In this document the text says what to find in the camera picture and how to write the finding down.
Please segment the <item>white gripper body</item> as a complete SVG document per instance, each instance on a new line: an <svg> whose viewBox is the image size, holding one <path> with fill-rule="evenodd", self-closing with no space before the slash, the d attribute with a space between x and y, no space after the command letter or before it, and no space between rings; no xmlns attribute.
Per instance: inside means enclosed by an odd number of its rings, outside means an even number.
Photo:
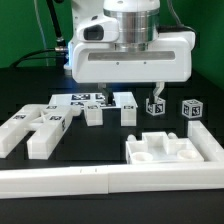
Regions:
<svg viewBox="0 0 224 224"><path fill-rule="evenodd" d="M72 76L78 83L185 82L191 76L190 31L160 33L145 51L121 52L113 43L79 43Z"/></svg>

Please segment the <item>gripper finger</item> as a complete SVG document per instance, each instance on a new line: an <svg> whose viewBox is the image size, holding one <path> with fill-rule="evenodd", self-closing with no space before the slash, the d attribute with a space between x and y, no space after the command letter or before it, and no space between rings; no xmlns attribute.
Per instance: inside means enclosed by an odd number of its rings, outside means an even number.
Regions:
<svg viewBox="0 0 224 224"><path fill-rule="evenodd" d="M105 103L112 104L113 103L113 92L107 88L105 83L100 83L99 89L101 90L102 94L105 96Z"/></svg>
<svg viewBox="0 0 224 224"><path fill-rule="evenodd" d="M158 102L159 95L163 91L164 86L165 86L164 82L156 83L154 90L149 94L149 104L150 105L156 104Z"/></svg>

